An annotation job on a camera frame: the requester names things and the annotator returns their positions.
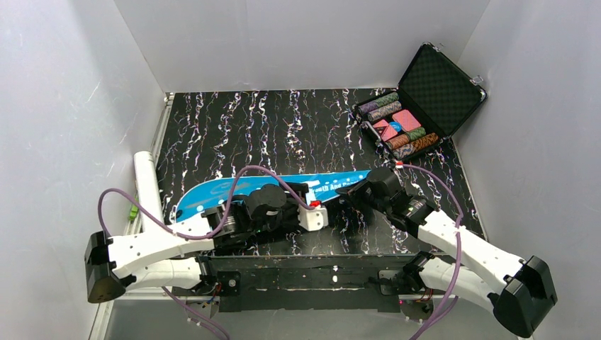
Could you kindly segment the silver shuttlecock tube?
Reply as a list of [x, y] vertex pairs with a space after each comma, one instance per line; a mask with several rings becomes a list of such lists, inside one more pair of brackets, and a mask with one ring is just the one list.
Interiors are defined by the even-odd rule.
[[163, 222], [154, 158], [150, 152], [141, 151], [134, 154], [133, 162], [138, 202], [151, 216]]

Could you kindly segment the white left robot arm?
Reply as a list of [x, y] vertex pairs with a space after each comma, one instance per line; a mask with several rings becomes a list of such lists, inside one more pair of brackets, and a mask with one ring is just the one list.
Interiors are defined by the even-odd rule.
[[[224, 203], [197, 212], [157, 232], [111, 237], [93, 233], [86, 247], [87, 300], [108, 302], [129, 290], [173, 286], [206, 294], [217, 283], [208, 261], [196, 253], [235, 246], [253, 234], [237, 195], [226, 210]], [[236, 233], [236, 229], [247, 230]]]

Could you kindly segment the blue racket cover bag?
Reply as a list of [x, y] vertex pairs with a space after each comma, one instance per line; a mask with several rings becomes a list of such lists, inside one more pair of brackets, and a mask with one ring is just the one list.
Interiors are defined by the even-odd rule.
[[[358, 183], [365, 179], [368, 170], [345, 171], [321, 174], [281, 175], [282, 181], [289, 186], [300, 186], [297, 193], [307, 204], [313, 201], [321, 203], [338, 196], [336, 190]], [[250, 205], [261, 204], [263, 200], [284, 202], [288, 190], [272, 176], [243, 176], [237, 182], [233, 178], [219, 178], [203, 182], [187, 191], [180, 199], [175, 210], [175, 221], [182, 222], [198, 213], [226, 204], [229, 194], [232, 202]]]

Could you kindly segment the green clip on rail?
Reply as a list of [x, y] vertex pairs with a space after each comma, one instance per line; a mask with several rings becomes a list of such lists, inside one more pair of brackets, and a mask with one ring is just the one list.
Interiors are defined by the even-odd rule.
[[137, 217], [137, 214], [138, 214], [138, 208], [135, 205], [133, 205], [130, 208], [129, 215], [128, 215], [128, 220], [129, 221], [135, 221], [135, 219]]

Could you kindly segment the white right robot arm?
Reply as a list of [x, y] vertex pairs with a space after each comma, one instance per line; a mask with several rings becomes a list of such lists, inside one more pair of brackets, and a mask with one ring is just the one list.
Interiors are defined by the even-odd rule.
[[547, 262], [538, 256], [523, 259], [488, 243], [426, 197], [408, 193], [388, 167], [336, 192], [353, 205], [379, 211], [394, 227], [455, 259], [447, 263], [421, 251], [399, 277], [408, 289], [444, 290], [468, 300], [522, 338], [531, 337], [558, 302]]

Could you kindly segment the pink playing card deck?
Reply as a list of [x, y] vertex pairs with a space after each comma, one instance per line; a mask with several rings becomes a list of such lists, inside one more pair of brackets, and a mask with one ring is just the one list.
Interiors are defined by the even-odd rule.
[[392, 119], [401, 126], [403, 132], [422, 127], [417, 118], [407, 109], [394, 113]]

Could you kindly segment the black poker chip case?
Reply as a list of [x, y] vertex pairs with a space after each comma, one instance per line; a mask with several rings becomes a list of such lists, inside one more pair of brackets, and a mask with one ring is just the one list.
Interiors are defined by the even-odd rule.
[[[487, 99], [481, 82], [480, 77], [467, 75], [437, 46], [424, 42], [397, 87], [356, 104], [352, 115], [382, 152], [405, 161], [450, 140]], [[405, 109], [422, 127], [401, 130], [392, 115]]]

